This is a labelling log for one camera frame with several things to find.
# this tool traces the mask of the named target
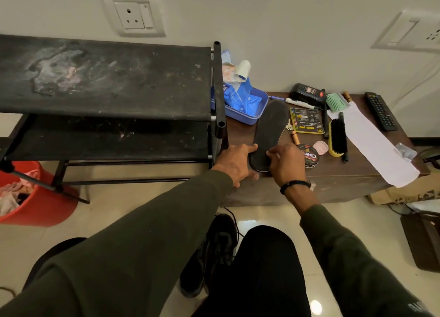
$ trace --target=remote control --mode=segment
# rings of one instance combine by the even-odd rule
[[[373,92],[365,92],[365,99],[381,130],[396,131],[399,129],[394,123],[391,111],[382,99],[382,96]]]

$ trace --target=black bristles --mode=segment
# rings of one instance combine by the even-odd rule
[[[333,119],[330,122],[330,128],[332,150],[336,153],[346,153],[347,136],[345,135],[344,117],[341,117],[341,113],[338,119]]]

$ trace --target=black fabric shelf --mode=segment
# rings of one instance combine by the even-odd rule
[[[0,112],[209,122],[211,48],[0,36]]]
[[[206,122],[31,114],[6,160],[207,161]]]

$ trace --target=black pants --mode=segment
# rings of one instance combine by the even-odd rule
[[[250,229],[228,273],[193,317],[234,315],[311,316],[297,251],[282,231]]]

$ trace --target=white wall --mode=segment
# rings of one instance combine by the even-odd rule
[[[251,82],[262,90],[288,91],[302,82],[328,91],[373,91],[390,103],[434,57],[370,49],[405,8],[440,12],[438,0],[162,0],[166,38],[122,39],[101,0],[0,0],[0,32],[200,46],[218,40],[236,61],[251,62]],[[396,107],[408,135],[440,136],[439,92],[440,76]],[[420,119],[435,127],[413,123]]]

